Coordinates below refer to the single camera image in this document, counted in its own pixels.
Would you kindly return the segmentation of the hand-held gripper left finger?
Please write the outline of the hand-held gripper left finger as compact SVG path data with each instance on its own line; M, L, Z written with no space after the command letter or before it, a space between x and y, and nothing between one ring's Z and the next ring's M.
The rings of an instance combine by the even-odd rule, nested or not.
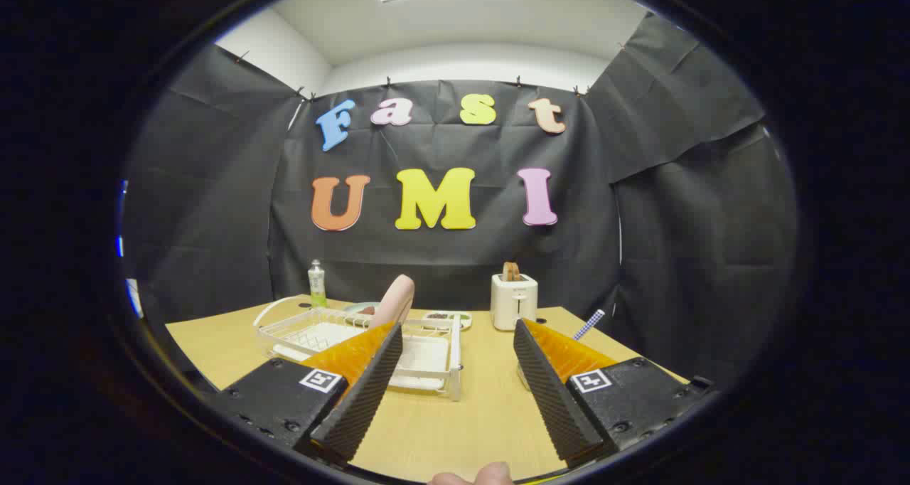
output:
M385 394L403 348L391 321L296 362L271 358L214 395L214 406L266 442L345 465Z

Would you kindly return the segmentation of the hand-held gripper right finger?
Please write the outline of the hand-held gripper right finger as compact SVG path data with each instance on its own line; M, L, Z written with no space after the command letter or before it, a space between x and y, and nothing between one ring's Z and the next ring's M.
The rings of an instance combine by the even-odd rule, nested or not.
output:
M569 468L608 458L685 416L714 384L688 383L642 356L618 361L521 319L513 348L558 457Z

